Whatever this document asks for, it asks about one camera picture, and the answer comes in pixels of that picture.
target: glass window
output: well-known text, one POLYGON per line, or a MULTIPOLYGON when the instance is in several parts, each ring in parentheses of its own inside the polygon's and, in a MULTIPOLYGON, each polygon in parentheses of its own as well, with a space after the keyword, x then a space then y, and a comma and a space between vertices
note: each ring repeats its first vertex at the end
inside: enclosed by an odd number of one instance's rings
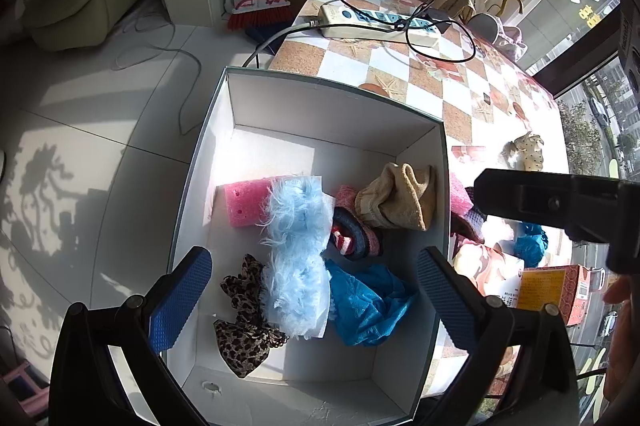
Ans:
MULTIPOLYGON (((558 105, 571 173, 613 174, 640 182, 638 102, 617 57, 559 97, 558 105)), ((608 249, 608 245, 595 243, 573 245, 572 263, 592 269, 592 276, 599 269, 605 273, 603 289, 589 295, 582 323, 567 330, 578 373, 601 368, 609 362, 610 324, 621 305, 602 301, 602 293, 616 278, 605 265, 608 249)), ((602 402, 602 394, 596 390, 602 384, 603 376, 578 381, 582 424, 594 424, 597 415, 606 408, 606 401, 602 402)))
POLYGON ((542 0, 518 23, 529 47, 518 62, 534 75, 579 40, 620 0, 542 0))
POLYGON ((640 181, 640 112, 617 57, 558 101, 571 173, 607 177, 615 159, 620 178, 640 181))

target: car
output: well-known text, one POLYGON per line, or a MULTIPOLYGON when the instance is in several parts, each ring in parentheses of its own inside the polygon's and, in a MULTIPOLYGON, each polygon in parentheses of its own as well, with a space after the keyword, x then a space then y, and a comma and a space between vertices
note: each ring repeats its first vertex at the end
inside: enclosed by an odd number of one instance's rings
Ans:
POLYGON ((591 269, 591 279, 589 282, 589 292, 601 291, 604 287, 604 280, 607 276, 603 268, 591 269))
POLYGON ((607 116, 607 111, 604 109, 602 103, 596 100, 594 97, 589 98, 589 106, 591 107, 591 112, 595 117, 596 121, 601 128, 606 128, 609 126, 609 117, 607 116))
POLYGON ((601 338, 606 338, 611 332, 613 332, 613 329, 616 326, 617 317, 618 313, 616 311, 611 311, 609 314, 604 316, 602 329, 600 330, 601 338))

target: broom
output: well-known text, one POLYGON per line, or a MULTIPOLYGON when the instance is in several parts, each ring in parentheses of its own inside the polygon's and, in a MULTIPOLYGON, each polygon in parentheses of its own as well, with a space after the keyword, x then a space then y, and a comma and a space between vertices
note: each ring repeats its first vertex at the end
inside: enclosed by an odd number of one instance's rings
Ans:
POLYGON ((227 23, 230 30, 284 23, 294 18, 286 0, 242 0, 231 11, 227 23))

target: window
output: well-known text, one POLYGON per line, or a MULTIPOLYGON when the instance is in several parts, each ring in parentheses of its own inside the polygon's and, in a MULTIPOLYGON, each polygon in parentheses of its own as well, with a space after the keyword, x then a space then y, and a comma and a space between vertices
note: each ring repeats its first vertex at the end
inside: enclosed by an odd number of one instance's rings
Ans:
POLYGON ((542 0, 518 24, 522 40, 529 47, 518 65, 529 75, 539 72, 619 3, 620 0, 542 0))
POLYGON ((570 172, 608 177, 614 159, 620 178, 640 182, 640 111, 617 57, 558 101, 570 172), (572 122, 572 115, 578 119, 572 122))

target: white cardboard box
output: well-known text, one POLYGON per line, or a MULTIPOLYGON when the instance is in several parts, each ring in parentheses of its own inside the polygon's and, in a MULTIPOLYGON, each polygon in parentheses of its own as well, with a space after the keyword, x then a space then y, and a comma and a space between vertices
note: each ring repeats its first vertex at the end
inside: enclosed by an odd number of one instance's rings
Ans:
POLYGON ((426 232, 390 231, 376 260, 415 283, 418 251, 447 251, 449 180, 444 125, 398 102, 344 84, 284 72, 226 68, 213 96, 184 188, 169 269, 194 245, 212 255, 213 272, 166 361, 177 382, 213 424, 288 426, 400 424, 410 420, 433 353, 438 319, 420 294, 391 337, 377 347, 345 346, 331 324, 322 339, 272 348, 245 379, 218 352, 213 322, 235 320, 220 282, 242 257, 265 262, 260 228, 228 224, 223 184, 275 175, 320 175, 322 189, 366 186, 387 162, 431 165, 436 216, 426 232), (203 388, 217 385, 219 392, 203 388))

